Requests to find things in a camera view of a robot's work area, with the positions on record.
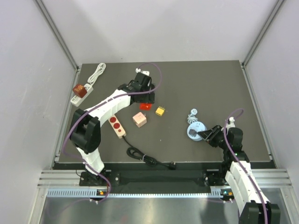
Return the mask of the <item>beige strip with red sockets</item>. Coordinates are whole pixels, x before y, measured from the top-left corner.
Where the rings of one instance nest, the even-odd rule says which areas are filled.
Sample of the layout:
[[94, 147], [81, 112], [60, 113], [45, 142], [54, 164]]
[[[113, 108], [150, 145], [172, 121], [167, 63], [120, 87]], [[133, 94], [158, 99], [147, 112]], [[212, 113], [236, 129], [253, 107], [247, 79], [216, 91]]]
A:
[[119, 139], [126, 136], [126, 131], [124, 130], [123, 126], [121, 125], [121, 123], [115, 115], [110, 117], [108, 121]]

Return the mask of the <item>pink cube deer adapter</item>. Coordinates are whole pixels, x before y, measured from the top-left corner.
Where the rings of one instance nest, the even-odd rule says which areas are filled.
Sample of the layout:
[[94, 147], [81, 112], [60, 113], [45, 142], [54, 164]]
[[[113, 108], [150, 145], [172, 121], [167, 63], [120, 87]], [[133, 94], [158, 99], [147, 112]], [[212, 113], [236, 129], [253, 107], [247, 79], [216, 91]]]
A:
[[143, 114], [142, 112], [139, 112], [136, 115], [134, 115], [132, 117], [132, 119], [137, 127], [142, 127], [143, 125], [145, 125], [147, 123], [147, 118], [146, 118], [145, 114]]

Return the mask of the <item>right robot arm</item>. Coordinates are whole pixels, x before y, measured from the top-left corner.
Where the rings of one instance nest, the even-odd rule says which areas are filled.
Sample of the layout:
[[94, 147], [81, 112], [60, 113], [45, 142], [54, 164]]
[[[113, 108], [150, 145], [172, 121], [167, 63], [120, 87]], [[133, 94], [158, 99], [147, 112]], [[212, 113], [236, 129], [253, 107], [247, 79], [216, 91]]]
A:
[[242, 150], [243, 131], [237, 127], [223, 128], [216, 125], [210, 130], [197, 133], [212, 147], [223, 150], [223, 162], [218, 172], [206, 171], [205, 183], [208, 186], [220, 184], [231, 188], [238, 206], [240, 224], [278, 224], [281, 211], [264, 195], [253, 176], [248, 156]]

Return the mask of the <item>orange red cube socket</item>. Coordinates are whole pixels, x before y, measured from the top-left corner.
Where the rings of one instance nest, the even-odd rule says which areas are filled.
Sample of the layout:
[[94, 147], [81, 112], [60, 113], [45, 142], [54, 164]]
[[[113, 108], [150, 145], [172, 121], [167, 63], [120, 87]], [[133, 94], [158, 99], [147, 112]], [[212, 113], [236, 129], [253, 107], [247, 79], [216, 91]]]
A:
[[140, 110], [149, 111], [152, 108], [152, 104], [150, 103], [140, 103]]

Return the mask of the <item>gold USB charger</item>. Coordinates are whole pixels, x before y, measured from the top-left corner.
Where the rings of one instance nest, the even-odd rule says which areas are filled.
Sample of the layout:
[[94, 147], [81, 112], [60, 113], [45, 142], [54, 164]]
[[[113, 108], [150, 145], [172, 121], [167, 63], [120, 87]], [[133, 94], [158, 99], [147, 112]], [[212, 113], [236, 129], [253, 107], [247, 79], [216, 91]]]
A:
[[161, 106], [159, 106], [155, 111], [155, 114], [158, 116], [163, 116], [164, 113], [165, 113], [165, 108], [163, 108]]

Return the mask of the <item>light blue round socket base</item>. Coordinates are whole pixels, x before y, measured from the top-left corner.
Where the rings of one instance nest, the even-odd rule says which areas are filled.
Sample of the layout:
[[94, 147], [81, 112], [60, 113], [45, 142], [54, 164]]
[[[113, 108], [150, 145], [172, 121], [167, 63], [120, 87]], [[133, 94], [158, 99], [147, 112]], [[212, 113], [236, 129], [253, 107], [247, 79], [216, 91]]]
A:
[[199, 121], [191, 123], [187, 128], [187, 135], [193, 141], [203, 140], [201, 136], [198, 135], [198, 132], [206, 131], [206, 126]]

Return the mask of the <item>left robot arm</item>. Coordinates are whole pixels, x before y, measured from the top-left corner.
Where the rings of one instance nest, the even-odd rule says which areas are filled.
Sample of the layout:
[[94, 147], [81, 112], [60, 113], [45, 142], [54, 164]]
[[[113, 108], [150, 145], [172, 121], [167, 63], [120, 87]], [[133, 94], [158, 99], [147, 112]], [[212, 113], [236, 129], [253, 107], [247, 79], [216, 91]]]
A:
[[133, 80], [120, 85], [109, 97], [93, 107], [74, 112], [69, 139], [81, 154], [87, 176], [94, 184], [101, 185], [106, 179], [99, 153], [102, 125], [133, 103], [154, 103], [154, 88], [150, 73], [138, 69]]

